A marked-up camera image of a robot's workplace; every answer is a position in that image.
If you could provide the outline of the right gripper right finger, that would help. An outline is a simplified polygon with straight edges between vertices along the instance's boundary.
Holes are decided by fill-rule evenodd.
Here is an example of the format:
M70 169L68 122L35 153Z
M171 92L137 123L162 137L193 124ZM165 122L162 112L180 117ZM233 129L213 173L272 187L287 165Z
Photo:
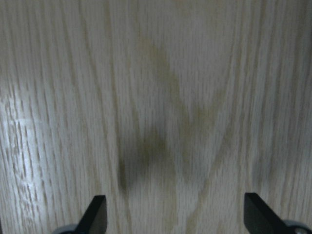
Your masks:
M244 225L250 234L310 234L307 225L282 220L257 193L244 194Z

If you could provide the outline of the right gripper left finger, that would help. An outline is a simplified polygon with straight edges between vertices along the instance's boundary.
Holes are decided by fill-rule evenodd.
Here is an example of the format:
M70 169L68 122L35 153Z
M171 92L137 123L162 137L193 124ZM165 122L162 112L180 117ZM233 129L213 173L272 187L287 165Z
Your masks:
M87 210L75 228L76 234L105 234L108 227L105 195L93 197Z

